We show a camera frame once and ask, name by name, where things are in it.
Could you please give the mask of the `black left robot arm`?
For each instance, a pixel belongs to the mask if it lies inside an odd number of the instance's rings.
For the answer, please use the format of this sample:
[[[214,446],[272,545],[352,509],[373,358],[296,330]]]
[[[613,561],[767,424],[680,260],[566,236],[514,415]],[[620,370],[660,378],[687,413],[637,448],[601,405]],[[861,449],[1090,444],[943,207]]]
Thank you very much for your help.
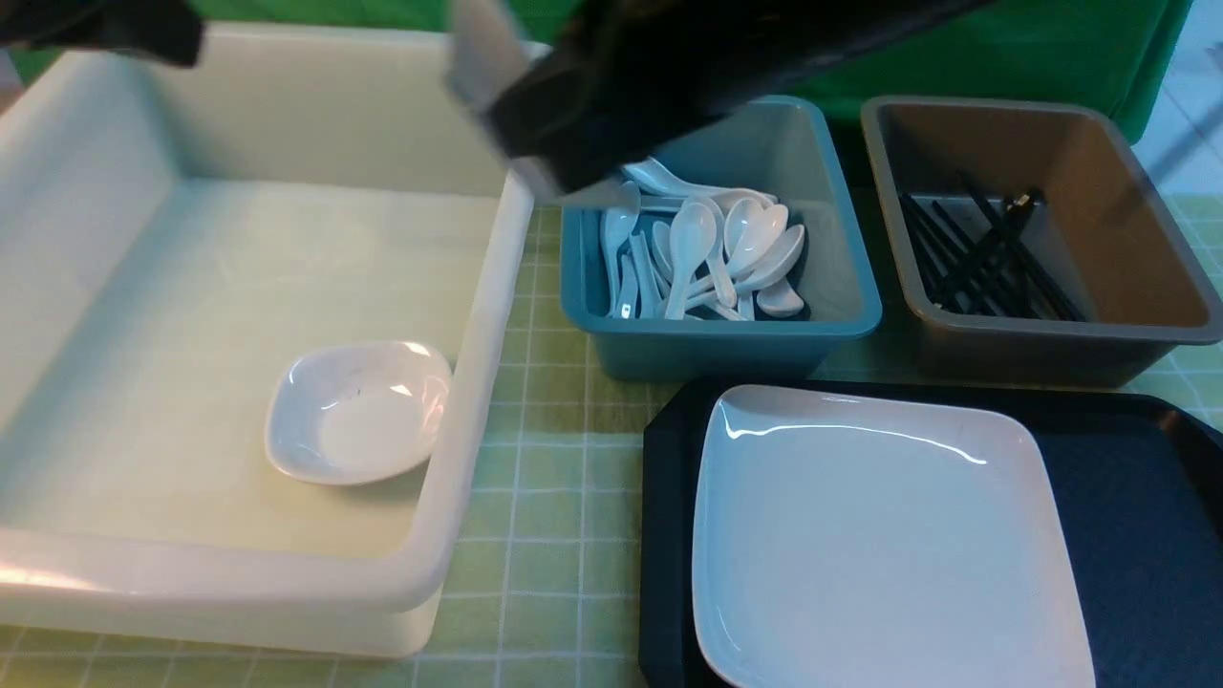
[[[113,53],[175,67],[201,60],[205,21],[188,1],[2,1],[1,43],[22,51]]]

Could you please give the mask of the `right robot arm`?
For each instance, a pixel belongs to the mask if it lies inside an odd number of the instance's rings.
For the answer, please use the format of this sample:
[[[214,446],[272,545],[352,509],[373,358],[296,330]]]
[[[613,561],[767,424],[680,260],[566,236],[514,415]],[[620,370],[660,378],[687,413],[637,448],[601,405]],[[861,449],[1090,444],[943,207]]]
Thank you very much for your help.
[[[536,200],[620,205],[619,174],[756,99],[976,1],[582,1],[531,51],[504,1],[451,1],[446,84]]]

